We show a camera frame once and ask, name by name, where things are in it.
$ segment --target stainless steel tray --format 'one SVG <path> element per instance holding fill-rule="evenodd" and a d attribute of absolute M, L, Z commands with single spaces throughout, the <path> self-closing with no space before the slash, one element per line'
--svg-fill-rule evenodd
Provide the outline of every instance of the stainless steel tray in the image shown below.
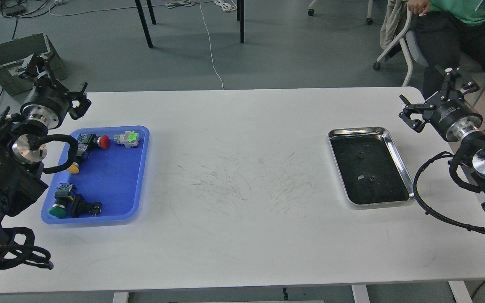
<path fill-rule="evenodd" d="M 334 129 L 329 142 L 349 202 L 370 206 L 413 199 L 413 181 L 388 130 Z"/>

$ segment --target concrete floor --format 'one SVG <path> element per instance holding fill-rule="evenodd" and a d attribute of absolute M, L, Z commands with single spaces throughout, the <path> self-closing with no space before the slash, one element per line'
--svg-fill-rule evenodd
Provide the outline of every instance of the concrete floor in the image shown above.
<path fill-rule="evenodd" d="M 406 73 L 402 56 L 393 57 L 373 71 L 381 53 L 379 29 L 385 0 L 376 0 L 373 25 L 366 25 L 366 0 L 324 1 L 309 17 L 309 0 L 246 1 L 246 42 L 239 43 L 234 12 L 224 13 L 212 3 L 202 9 L 211 34 L 216 69 L 225 89 L 340 88 L 398 86 Z M 42 2 L 29 0 L 31 11 Z M 163 5 L 163 0 L 153 0 Z M 133 6 L 131 0 L 69 1 L 55 14 Z M 62 82 L 71 90 L 83 81 L 88 92 L 129 90 L 219 90 L 211 66 L 208 35 L 199 6 L 155 7 L 158 25 L 149 25 L 155 47 L 147 48 L 135 8 L 94 12 L 71 17 L 49 14 L 19 19 L 16 38 L 44 32 L 50 37 L 69 71 Z M 15 19 L 0 16 L 0 43 L 10 40 Z M 410 85 L 420 87 L 423 68 L 415 66 Z M 4 94 L 5 106 L 18 112 L 27 93 Z M 402 103 L 391 109 L 400 111 Z M 470 292 L 480 282 L 466 282 Z M 368 286 L 373 303 L 452 303 L 446 282 Z M 290 300 L 352 303 L 348 286 L 288 288 Z M 0 302 L 110 302 L 112 293 L 0 295 Z M 131 303 L 173 301 L 283 300 L 281 288 L 228 288 L 221 290 L 137 292 Z M 485 286 L 474 300 L 485 302 Z"/>

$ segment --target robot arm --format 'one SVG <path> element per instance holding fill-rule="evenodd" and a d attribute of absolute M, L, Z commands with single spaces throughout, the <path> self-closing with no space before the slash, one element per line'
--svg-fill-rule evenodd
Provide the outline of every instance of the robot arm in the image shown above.
<path fill-rule="evenodd" d="M 445 81 L 441 90 L 429 97 L 425 103 L 411 104 L 407 98 L 400 96 L 405 107 L 399 113 L 399 117 L 418 133 L 422 132 L 425 125 L 429 123 L 446 142 L 459 141 L 460 148 L 456 154 L 447 153 L 444 156 L 452 158 L 449 168 L 450 176 L 461 188 L 473 192 L 484 192 L 485 194 L 485 132 L 479 129 L 482 124 L 482 116 L 464 100 L 464 95 L 477 91 L 479 87 L 461 68 L 447 69 L 442 73 L 445 76 Z M 462 81 L 461 90 L 455 89 L 457 80 Z M 422 115 L 422 119 L 412 119 L 411 115 L 413 114 Z M 415 180 L 418 179 L 425 167 L 441 158 L 443 157 L 435 157 L 426 162 L 417 172 Z M 469 184 L 458 176 L 457 170 L 460 165 L 466 169 L 476 185 Z M 485 230 L 478 230 L 477 226 L 468 226 L 459 222 L 452 223 L 451 219 L 433 211 L 417 195 L 416 200 L 426 210 L 426 214 L 431 214 L 447 223 L 485 234 Z"/>
<path fill-rule="evenodd" d="M 7 107 L 0 115 L 0 270 L 21 263 L 52 269 L 50 253 L 34 245 L 32 230 L 2 228 L 1 221 L 6 215 L 18 215 L 37 201 L 48 188 L 40 179 L 42 173 L 65 170 L 74 162 L 76 140 L 66 135 L 48 135 L 48 130 L 59 127 L 67 113 L 72 119 L 79 119 L 91 102 L 85 93 L 87 84 L 81 91 L 71 92 L 53 76 L 50 58 L 36 54 L 27 57 L 19 69 L 19 77 L 34 86 L 19 114 L 8 115 Z M 73 101 L 79 105 L 73 107 Z M 46 144 L 52 141 L 70 145 L 68 159 L 63 165 L 44 167 Z M 16 234 L 25 235 L 24 244 L 15 243 Z M 16 257 L 5 259 L 8 253 Z"/>

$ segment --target white table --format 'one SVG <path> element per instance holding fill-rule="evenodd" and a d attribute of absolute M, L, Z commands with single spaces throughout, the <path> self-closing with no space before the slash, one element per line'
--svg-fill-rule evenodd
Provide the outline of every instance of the white table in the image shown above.
<path fill-rule="evenodd" d="M 400 207 L 348 204 L 327 134 L 388 129 L 413 176 L 446 144 L 399 118 L 414 88 L 90 93 L 83 127 L 143 125 L 150 146 L 136 215 L 117 226 L 49 226 L 39 202 L 4 226 L 33 228 L 52 271 L 0 271 L 0 293 L 375 284 L 485 279 L 485 236 Z M 46 165 L 61 146 L 51 146 Z M 485 226 L 446 161 L 420 193 L 435 209 Z M 50 183 L 51 177 L 44 176 Z"/>

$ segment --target person's hand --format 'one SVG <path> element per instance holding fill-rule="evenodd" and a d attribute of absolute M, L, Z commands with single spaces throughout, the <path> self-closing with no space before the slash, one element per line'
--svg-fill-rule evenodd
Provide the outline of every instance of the person's hand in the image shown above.
<path fill-rule="evenodd" d="M 430 5 L 429 0 L 409 0 L 408 10 L 417 15 L 424 16 L 429 11 Z"/>

